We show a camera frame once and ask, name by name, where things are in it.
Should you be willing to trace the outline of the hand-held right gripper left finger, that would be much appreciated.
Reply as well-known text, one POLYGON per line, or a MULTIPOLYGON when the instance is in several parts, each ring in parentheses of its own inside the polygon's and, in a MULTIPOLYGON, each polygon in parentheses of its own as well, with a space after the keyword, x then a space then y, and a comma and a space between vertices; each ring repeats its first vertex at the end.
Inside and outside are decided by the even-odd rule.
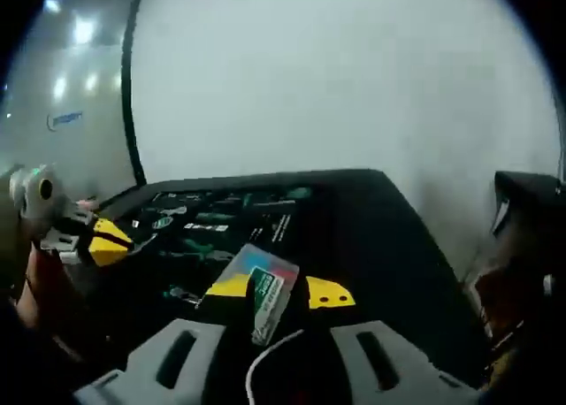
POLYGON ((73 394, 79 404, 243 404, 253 347, 255 281, 241 278, 244 295, 225 321, 176 318, 134 349, 123 370, 112 370, 73 394))

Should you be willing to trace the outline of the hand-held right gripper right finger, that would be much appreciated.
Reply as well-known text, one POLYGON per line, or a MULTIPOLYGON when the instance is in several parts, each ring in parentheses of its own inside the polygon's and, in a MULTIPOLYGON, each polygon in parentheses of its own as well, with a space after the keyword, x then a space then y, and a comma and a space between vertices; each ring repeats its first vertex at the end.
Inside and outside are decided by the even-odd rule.
POLYGON ((308 276, 307 404, 476 404, 477 389, 438 368, 335 281, 308 276))

